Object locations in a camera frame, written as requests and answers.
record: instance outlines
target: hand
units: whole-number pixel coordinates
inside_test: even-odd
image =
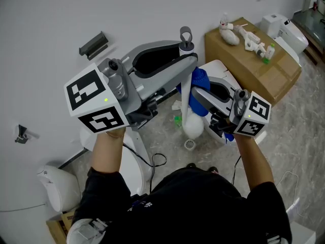
[[[233,133],[233,136],[235,138],[235,140],[250,140],[252,139],[253,137],[250,137],[250,136],[244,136],[244,135],[241,135],[241,134],[236,134],[236,133]]]
[[[106,133],[114,138],[122,137],[125,134],[126,127],[118,128],[115,130],[107,131]]]

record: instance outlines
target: white plastic part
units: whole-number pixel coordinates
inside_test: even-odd
[[[265,56],[266,53],[264,46],[265,46],[264,43],[260,43],[254,50],[256,54],[258,54],[258,52],[261,51],[262,53],[260,53],[259,56],[262,58]]]
[[[261,39],[258,36],[256,36],[255,34],[253,34],[252,32],[247,32],[247,35],[248,35],[248,38],[250,40],[252,40],[254,43],[257,43],[257,44],[260,43]]]
[[[55,211],[68,211],[79,204],[80,190],[73,174],[45,165],[38,169],[37,177],[44,185]]]
[[[233,30],[234,25],[232,23],[228,23],[227,25],[219,25],[220,30]]]
[[[182,123],[182,126],[185,134],[192,140],[201,136],[204,130],[202,117],[193,113],[191,109],[188,112],[187,122]]]
[[[247,31],[240,25],[236,25],[234,30],[237,31],[246,40],[248,38]]]
[[[192,152],[196,148],[197,144],[192,139],[187,139],[184,143],[186,150]]]
[[[87,225],[92,221],[93,219],[81,219],[76,221],[72,227],[70,228],[68,235],[67,235],[67,244],[99,244],[103,237],[105,236],[104,232],[103,234],[98,234],[94,238],[87,239],[85,236],[82,235],[82,228],[87,227]]]
[[[308,40],[291,21],[285,24],[287,21],[288,18],[282,16],[279,36],[299,55],[307,48]]]
[[[172,110],[180,110],[182,109],[182,102],[179,100],[176,100],[174,104],[172,105]]]
[[[275,38],[274,41],[280,45],[299,64],[299,57],[296,52],[283,40],[282,37]]]
[[[185,55],[193,53],[194,49],[191,51],[183,51],[182,49],[179,49],[179,55]],[[181,87],[182,87],[182,120],[183,124],[186,124],[187,120],[187,109],[188,109],[188,102],[189,102],[189,95],[191,91],[191,83],[192,83],[192,73],[182,81]]]
[[[258,45],[256,43],[254,43],[252,40],[247,38],[245,40],[245,50],[255,51],[256,49],[258,49]]]
[[[128,59],[130,59],[129,56],[127,56],[124,60],[122,60],[122,63],[124,64]]]

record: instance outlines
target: white device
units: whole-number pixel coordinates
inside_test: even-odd
[[[308,46],[303,33],[288,18],[282,16],[279,36],[296,52],[302,53]]]
[[[288,18],[280,14],[266,15],[260,29],[299,63],[298,54],[308,46],[308,40]]]
[[[270,14],[263,16],[260,29],[270,36],[272,39],[278,37],[282,16],[278,14]]]
[[[95,63],[65,84],[64,93],[70,116],[77,117],[91,133],[98,134],[129,125]]]
[[[45,165],[38,169],[37,177],[44,185],[55,211],[68,211],[79,204],[81,195],[78,180],[73,174]]]

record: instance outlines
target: tiled floor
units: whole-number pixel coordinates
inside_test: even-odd
[[[300,56],[302,74],[289,93],[272,109],[268,135],[260,144],[267,157],[278,184],[285,171],[299,176],[297,196],[299,213],[290,216],[292,220],[315,230],[318,237],[325,232],[325,65],[317,67],[305,56]],[[172,111],[174,95],[158,106],[159,115],[140,129],[140,134],[149,156],[163,153],[168,162],[156,169],[153,186],[163,177],[194,162],[207,169],[216,166],[226,179],[231,181],[234,164],[239,157],[236,146],[217,143],[208,133],[196,140],[197,147],[188,152],[183,144],[187,139],[181,129],[174,125]],[[91,153],[87,152],[64,169],[77,175],[83,191],[86,173],[90,167]],[[278,186],[286,208],[293,203],[297,178],[286,174]],[[243,164],[237,165],[235,186],[243,196],[249,193]]]

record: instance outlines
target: white toy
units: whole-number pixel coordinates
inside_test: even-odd
[[[204,123],[202,117],[192,112],[189,108],[187,122],[183,124],[183,130],[189,139],[195,140],[204,130]]]
[[[231,31],[234,29],[232,23],[228,23],[228,15],[224,13],[219,25],[219,32],[224,41],[230,45],[238,45],[239,38]]]
[[[90,133],[98,134],[129,125],[95,63],[65,84],[64,93],[70,116],[77,117]]]
[[[224,41],[230,45],[238,45],[239,44],[239,38],[228,29],[219,29],[221,37],[224,39]]]
[[[264,43],[257,44],[253,40],[250,39],[250,37],[251,37],[255,41],[260,41],[259,37],[255,36],[251,32],[247,32],[240,25],[234,26],[234,30],[237,31],[238,33],[240,33],[240,35],[244,38],[244,40],[245,40],[245,50],[254,51],[258,56],[260,56],[262,58],[265,56],[265,53],[266,53],[266,50],[264,48],[265,44]]]

